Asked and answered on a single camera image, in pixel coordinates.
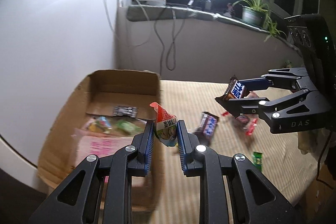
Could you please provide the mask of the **snickers bar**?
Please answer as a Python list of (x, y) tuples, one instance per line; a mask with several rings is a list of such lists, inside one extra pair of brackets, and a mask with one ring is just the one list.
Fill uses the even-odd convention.
[(250, 91), (243, 85), (236, 76), (232, 76), (228, 87), (223, 95), (225, 101), (230, 99), (241, 99), (248, 96)]
[(219, 117), (207, 111), (202, 112), (201, 122), (193, 132), (202, 145), (210, 146), (219, 121)]

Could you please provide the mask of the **red date snack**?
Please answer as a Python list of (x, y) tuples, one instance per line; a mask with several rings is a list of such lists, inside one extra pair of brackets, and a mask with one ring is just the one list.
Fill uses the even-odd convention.
[(247, 136), (253, 134), (259, 120), (257, 115), (240, 114), (238, 117), (234, 117), (228, 111), (223, 112), (222, 117), (227, 117), (236, 130)]

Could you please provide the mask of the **green candy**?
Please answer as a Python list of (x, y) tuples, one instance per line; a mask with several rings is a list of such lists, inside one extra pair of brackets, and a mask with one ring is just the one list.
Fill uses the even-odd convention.
[(262, 172), (262, 170), (263, 170), (263, 154), (261, 152), (253, 151), (253, 153), (252, 153), (252, 160), (253, 160), (254, 166), (260, 172)]

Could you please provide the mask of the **red green egg packet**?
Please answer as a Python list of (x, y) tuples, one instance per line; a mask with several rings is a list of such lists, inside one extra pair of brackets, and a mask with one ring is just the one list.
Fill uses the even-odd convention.
[(157, 116), (155, 119), (155, 134), (159, 141), (167, 147), (174, 147), (177, 143), (177, 117), (167, 112), (157, 102), (152, 102), (150, 107), (154, 109)]

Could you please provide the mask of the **striped yellow table cloth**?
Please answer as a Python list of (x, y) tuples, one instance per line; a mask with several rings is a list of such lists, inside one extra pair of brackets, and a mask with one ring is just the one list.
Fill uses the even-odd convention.
[[(315, 179), (316, 159), (301, 153), (296, 133), (273, 135), (262, 120), (251, 136), (239, 132), (215, 101), (226, 87), (219, 83), (162, 80), (162, 106), (184, 120), (189, 132), (200, 124), (202, 112), (219, 116), (211, 148), (226, 156), (242, 153), (248, 159), (253, 152), (261, 152), (263, 174), (295, 205)], [(176, 147), (163, 147), (163, 161), (164, 187), (151, 223), (198, 223), (199, 179), (184, 176)]]

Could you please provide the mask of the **potted spider plant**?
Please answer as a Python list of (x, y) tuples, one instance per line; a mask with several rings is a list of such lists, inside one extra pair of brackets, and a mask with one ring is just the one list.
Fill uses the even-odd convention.
[(269, 8), (268, 0), (237, 0), (232, 3), (232, 7), (240, 5), (242, 7), (242, 20), (257, 27), (264, 28), (268, 34), (264, 42), (270, 38), (279, 38), (286, 33), (279, 30), (276, 21), (272, 20), (272, 11)]

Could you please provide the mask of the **brown cardboard box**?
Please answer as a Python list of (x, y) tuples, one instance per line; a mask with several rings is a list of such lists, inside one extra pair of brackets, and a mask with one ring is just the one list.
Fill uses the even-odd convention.
[(155, 120), (156, 73), (100, 70), (78, 84), (56, 117), (38, 159), (38, 176), (56, 188), (89, 154), (112, 155)]

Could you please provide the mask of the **grey windowsill mat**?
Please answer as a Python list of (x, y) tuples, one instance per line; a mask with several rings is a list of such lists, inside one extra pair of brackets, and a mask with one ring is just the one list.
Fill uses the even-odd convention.
[(130, 5), (127, 7), (125, 14), (125, 28), (129, 28), (128, 24), (130, 22), (149, 22), (153, 25), (152, 29), (150, 29), (149, 33), (155, 33), (159, 42), (162, 46), (162, 53), (165, 52), (165, 45), (157, 32), (157, 21), (159, 20), (172, 20), (173, 26), (171, 29), (171, 37), (172, 37), (172, 45), (169, 47), (169, 52), (175, 52), (176, 45), (175, 41), (179, 34), (182, 32), (185, 21), (187, 19), (195, 19), (202, 20), (206, 22), (219, 22), (224, 24), (229, 24), (241, 28), (245, 28), (250, 31), (262, 33), (266, 35), (265, 41), (269, 38), (275, 38), (282, 41), (288, 47), (298, 52), (299, 50), (294, 44), (288, 42), (286, 39), (282, 38), (280, 35), (282, 34), (281, 30), (276, 28), (276, 23), (270, 19), (267, 19), (265, 23), (262, 24), (261, 27), (255, 26), (251, 23), (246, 23), (242, 20), (229, 18), (227, 16), (222, 16), (220, 14), (213, 14), (209, 12), (202, 12), (198, 10), (193, 10), (189, 7), (173, 7), (173, 6), (148, 6), (148, 5)]

